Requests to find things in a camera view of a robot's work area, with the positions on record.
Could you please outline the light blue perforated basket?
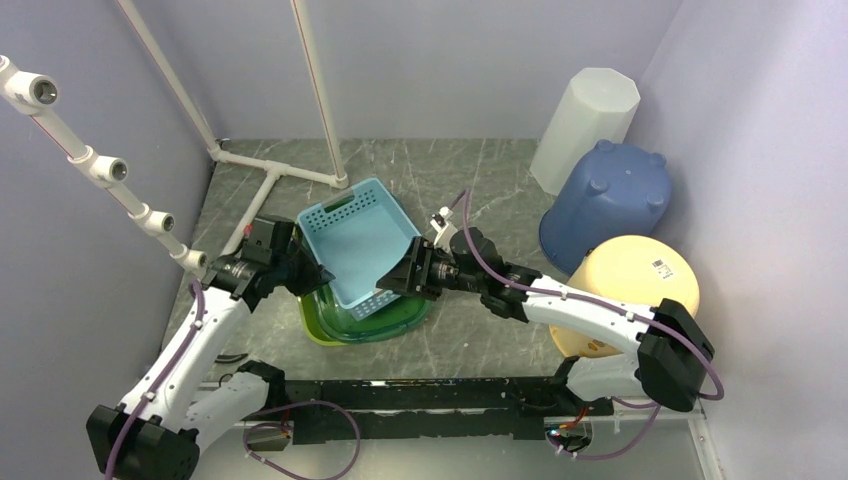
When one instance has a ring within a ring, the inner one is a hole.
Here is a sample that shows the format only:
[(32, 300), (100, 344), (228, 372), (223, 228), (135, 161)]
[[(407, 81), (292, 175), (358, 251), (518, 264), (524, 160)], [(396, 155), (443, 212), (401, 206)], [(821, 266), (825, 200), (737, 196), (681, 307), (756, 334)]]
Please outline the light blue perforated basket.
[(377, 178), (363, 180), (297, 217), (315, 259), (334, 279), (338, 306), (361, 321), (397, 300), (377, 281), (420, 235), (405, 209)]

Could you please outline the blue bucket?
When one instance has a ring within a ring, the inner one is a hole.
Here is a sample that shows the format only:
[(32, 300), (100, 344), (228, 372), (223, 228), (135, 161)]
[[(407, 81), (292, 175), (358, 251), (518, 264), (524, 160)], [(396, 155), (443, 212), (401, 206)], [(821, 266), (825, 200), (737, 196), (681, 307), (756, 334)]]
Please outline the blue bucket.
[(650, 235), (671, 199), (664, 155), (600, 140), (580, 158), (542, 216), (541, 251), (554, 267), (571, 275), (601, 243), (623, 235)]

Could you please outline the cream cartoon bucket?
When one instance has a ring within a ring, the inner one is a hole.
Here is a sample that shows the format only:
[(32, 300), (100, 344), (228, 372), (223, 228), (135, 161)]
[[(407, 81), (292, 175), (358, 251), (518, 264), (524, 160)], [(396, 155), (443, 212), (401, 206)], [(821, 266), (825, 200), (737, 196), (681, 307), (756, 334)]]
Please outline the cream cartoon bucket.
[(688, 262), (668, 245), (639, 235), (618, 236), (592, 249), (567, 285), (625, 303), (657, 305), (668, 298), (691, 316), (701, 300)]

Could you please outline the white octagonal bin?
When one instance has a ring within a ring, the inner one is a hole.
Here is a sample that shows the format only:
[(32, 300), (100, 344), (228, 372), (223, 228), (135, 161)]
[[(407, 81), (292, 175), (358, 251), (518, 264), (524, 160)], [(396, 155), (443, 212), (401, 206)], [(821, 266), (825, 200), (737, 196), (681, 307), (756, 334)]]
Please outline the white octagonal bin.
[(640, 101), (636, 82), (612, 68), (587, 67), (575, 74), (529, 168), (542, 190), (559, 194), (577, 162), (598, 141), (622, 142)]

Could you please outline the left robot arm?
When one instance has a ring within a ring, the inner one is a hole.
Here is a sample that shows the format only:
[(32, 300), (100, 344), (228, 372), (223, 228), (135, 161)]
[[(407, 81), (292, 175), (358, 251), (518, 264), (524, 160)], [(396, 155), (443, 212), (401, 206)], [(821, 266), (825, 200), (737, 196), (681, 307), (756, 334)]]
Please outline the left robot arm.
[(232, 254), (190, 284), (194, 304), (152, 367), (114, 407), (86, 422), (98, 469), (107, 479), (188, 479), (201, 454), (233, 424), (256, 413), (279, 417), (289, 396), (283, 370), (261, 361), (239, 367), (228, 386), (195, 395), (238, 325), (282, 287), (310, 294), (332, 276), (293, 220), (258, 216)]

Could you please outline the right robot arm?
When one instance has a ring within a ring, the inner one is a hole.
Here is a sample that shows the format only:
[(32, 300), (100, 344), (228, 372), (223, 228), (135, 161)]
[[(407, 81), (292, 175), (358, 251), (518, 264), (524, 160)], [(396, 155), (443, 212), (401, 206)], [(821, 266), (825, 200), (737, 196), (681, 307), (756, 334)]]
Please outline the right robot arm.
[(570, 287), (504, 260), (477, 228), (454, 234), (447, 249), (414, 237), (376, 285), (430, 301), (446, 290), (475, 293), (498, 317), (572, 330), (616, 349), (612, 356), (564, 360), (562, 381), (550, 391), (564, 415), (601, 398), (645, 397), (689, 412), (699, 400), (725, 396), (712, 365), (714, 347), (682, 304), (668, 298), (656, 305), (628, 303)]

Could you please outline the lime green basket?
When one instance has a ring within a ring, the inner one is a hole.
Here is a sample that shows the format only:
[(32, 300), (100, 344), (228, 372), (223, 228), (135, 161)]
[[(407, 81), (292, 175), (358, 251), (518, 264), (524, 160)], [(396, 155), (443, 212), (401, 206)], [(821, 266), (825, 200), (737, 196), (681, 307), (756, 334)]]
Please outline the lime green basket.
[(319, 311), (312, 296), (298, 298), (302, 327), (308, 338), (324, 347), (344, 346), (344, 343), (329, 336), (319, 323)]

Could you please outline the dark green basket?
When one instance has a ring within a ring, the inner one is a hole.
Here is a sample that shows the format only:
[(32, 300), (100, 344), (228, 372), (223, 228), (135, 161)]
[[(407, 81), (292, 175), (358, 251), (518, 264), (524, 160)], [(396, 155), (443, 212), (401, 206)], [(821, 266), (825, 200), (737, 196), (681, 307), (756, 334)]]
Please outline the dark green basket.
[(313, 292), (315, 318), (324, 334), (345, 344), (385, 341), (401, 336), (423, 322), (432, 303), (423, 299), (400, 297), (362, 320), (356, 320), (341, 308), (328, 286)]

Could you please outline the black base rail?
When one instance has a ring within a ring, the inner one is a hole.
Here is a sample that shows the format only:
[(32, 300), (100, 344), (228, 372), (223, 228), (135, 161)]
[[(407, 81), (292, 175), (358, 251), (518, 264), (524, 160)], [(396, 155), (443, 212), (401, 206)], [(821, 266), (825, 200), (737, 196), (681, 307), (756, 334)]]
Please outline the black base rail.
[(507, 436), (541, 440), (556, 423), (610, 416), (553, 377), (289, 380), (283, 395), (247, 416), (283, 420), (297, 445), (335, 440)]

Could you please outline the white PVC pipe frame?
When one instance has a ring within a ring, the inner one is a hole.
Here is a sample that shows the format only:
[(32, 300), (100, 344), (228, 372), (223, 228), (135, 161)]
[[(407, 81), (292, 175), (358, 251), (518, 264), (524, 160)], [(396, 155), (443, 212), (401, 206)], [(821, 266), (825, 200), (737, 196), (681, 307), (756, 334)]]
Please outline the white PVC pipe frame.
[[(238, 126), (284, 129), (269, 91), (292, 60), (292, 87), (329, 155), (315, 167), (238, 154)], [(232, 253), (275, 184), (349, 186), (304, 1), (5, 1), (1, 5), (1, 210), (81, 208), (107, 237), (197, 273)], [(258, 182), (224, 244), (194, 246), (191, 208), (205, 166)]]

